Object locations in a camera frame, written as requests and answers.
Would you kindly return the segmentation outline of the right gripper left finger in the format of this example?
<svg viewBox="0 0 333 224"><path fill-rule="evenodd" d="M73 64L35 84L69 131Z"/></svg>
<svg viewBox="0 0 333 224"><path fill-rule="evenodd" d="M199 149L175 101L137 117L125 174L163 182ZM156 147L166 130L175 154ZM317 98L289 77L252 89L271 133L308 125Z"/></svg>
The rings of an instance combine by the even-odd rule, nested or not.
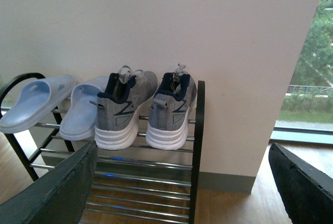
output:
<svg viewBox="0 0 333 224"><path fill-rule="evenodd" d="M1 223L78 223L94 179L97 145L90 141L1 204Z"/></svg>

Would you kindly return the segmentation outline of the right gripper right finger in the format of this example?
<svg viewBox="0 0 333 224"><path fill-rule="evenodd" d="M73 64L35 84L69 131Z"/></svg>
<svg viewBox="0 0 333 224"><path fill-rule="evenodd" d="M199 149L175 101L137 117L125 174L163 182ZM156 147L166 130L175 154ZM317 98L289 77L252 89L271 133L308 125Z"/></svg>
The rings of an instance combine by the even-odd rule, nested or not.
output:
<svg viewBox="0 0 333 224"><path fill-rule="evenodd" d="M332 223L332 178L278 143L268 159L292 223Z"/></svg>

